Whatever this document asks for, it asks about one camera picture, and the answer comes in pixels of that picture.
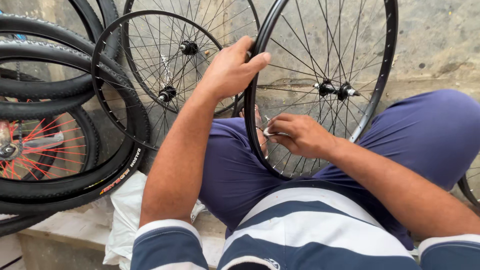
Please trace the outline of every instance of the hand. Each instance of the hand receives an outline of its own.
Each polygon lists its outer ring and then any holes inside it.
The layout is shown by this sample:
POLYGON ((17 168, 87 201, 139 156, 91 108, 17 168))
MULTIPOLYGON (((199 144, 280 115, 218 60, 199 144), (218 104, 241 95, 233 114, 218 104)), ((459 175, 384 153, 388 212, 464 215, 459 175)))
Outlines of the hand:
POLYGON ((288 135, 272 135, 270 141, 285 146, 292 154, 306 158, 330 160, 338 138, 330 134, 308 115, 282 113, 270 120, 268 132, 288 135))
POLYGON ((245 90, 255 75, 270 62, 270 54, 261 53, 248 63, 247 51, 253 40, 249 36, 234 45, 222 49, 205 71, 197 89, 221 101, 245 90))

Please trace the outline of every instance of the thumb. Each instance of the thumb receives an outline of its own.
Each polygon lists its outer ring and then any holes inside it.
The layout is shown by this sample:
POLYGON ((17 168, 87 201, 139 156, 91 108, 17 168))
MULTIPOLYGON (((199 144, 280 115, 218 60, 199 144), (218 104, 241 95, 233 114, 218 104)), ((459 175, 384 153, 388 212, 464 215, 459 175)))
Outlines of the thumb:
POLYGON ((248 63, 242 64, 249 73, 257 74, 264 69, 269 63, 272 55, 268 52, 262 52, 261 54, 253 57, 248 63))
POLYGON ((298 152, 298 146, 292 140, 290 136, 287 135, 272 135, 268 137, 272 143, 279 143, 285 146, 292 154, 298 152))

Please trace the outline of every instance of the navy pants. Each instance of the navy pants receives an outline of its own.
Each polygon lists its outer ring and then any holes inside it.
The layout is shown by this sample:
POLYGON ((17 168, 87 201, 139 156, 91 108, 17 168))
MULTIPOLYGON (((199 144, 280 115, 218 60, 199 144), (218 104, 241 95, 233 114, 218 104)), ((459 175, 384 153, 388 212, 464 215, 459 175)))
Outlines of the navy pants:
MULTIPOLYGON (((450 190, 480 151, 480 105, 455 90, 410 97, 377 115, 358 145, 450 190)), ((335 165, 313 177, 353 191, 389 233, 413 248, 406 228, 335 165)), ((272 176, 252 153, 243 118, 214 120, 199 198, 227 226, 226 236, 262 198, 286 183, 272 176)))

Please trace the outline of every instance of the shirt logo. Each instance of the shirt logo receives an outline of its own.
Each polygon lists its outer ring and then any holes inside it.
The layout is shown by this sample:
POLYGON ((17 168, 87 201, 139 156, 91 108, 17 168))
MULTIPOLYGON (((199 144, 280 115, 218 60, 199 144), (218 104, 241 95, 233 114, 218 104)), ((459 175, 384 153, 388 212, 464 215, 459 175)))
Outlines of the shirt logo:
POLYGON ((279 265, 276 261, 274 261, 273 259, 264 259, 264 260, 266 260, 266 261, 268 261, 269 263, 271 263, 271 264, 273 265, 273 267, 275 267, 275 269, 280 270, 280 265, 279 265))

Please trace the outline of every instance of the wheel hub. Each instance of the wheel hub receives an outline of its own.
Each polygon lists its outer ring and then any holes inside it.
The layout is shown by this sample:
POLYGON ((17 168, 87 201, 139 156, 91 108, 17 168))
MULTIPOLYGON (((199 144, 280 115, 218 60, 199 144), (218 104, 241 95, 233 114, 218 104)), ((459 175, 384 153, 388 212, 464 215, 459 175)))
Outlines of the wheel hub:
POLYGON ((12 144, 6 144, 0 147, 0 159, 7 159, 11 157, 17 148, 12 144))
POLYGON ((180 44, 180 50, 185 55, 195 55, 198 53, 198 45, 191 41, 184 41, 180 44))
POLYGON ((349 83, 344 83, 340 87, 335 87, 330 80, 324 80, 322 84, 312 85, 318 89, 318 94, 321 97, 326 96, 327 94, 337 95, 338 100, 345 100, 350 96, 360 96, 360 93, 353 89, 349 83))
POLYGON ((170 102, 177 95, 177 91, 173 86, 166 86, 158 94, 158 100, 162 102, 170 102))

